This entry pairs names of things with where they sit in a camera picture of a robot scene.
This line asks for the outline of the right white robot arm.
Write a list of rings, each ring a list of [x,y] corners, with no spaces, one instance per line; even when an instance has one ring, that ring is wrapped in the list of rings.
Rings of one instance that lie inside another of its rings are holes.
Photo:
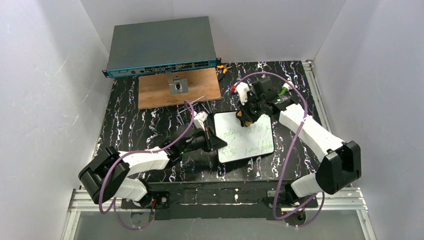
[[[290,200],[324,192],[330,195],[347,187],[362,176],[361,148],[355,141],[346,142],[333,135],[305,113],[288,93],[291,84],[285,83],[278,93],[270,78],[252,85],[241,82],[231,88],[237,95],[236,118],[241,126],[248,127],[261,116],[267,115],[295,132],[320,161],[318,170],[291,181],[284,187]]]

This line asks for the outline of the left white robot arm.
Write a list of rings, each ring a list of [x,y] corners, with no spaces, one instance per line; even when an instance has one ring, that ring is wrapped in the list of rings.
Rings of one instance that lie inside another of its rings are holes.
[[[181,161],[183,154],[202,150],[214,152],[228,144],[209,128],[179,127],[165,141],[151,150],[137,150],[128,155],[110,146],[94,157],[78,174],[96,205],[113,198],[141,202],[149,189],[141,180],[131,179],[137,173],[164,170]]]

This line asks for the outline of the yellow black whiteboard eraser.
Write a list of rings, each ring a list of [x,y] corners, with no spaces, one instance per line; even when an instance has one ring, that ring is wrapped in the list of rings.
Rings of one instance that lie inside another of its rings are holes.
[[[236,112],[235,117],[242,127],[249,127],[253,123],[249,115],[244,114],[241,110]]]

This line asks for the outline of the white whiteboard black frame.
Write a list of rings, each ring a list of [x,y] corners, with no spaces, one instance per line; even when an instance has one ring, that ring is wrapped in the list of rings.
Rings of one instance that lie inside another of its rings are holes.
[[[227,143],[217,151],[220,163],[269,155],[275,150],[272,121],[267,115],[243,127],[234,111],[219,112],[213,115],[213,123],[216,136]]]

